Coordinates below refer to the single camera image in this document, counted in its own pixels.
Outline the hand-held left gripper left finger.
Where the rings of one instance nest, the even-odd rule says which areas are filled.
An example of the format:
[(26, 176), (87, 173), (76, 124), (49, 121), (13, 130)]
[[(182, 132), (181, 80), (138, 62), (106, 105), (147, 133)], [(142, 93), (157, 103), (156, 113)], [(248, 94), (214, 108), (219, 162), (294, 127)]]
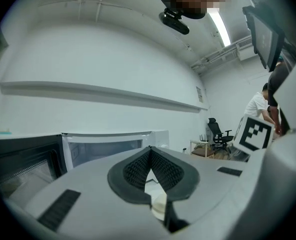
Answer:
[(77, 166), (38, 192), (25, 211), (38, 219), (65, 190), (73, 190), (80, 196), (58, 228), (65, 239), (166, 239), (169, 231), (148, 205), (125, 202), (108, 184), (109, 169), (137, 152), (125, 151)]

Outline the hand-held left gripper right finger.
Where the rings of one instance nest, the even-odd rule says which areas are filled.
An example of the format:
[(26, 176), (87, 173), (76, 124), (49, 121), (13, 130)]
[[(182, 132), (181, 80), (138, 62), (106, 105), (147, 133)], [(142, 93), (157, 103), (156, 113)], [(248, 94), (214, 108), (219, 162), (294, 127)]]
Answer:
[(186, 155), (153, 147), (152, 169), (167, 195), (164, 229), (152, 229), (153, 240), (219, 240), (232, 219), (211, 213), (239, 179), (220, 168), (243, 171), (245, 164)]

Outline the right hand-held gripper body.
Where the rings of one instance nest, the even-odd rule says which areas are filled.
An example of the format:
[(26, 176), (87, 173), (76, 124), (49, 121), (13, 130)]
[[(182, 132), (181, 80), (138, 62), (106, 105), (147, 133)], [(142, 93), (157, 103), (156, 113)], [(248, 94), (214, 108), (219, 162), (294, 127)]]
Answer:
[(258, 150), (272, 143), (274, 126), (258, 117), (244, 115), (238, 125), (231, 144), (231, 159), (247, 162)]

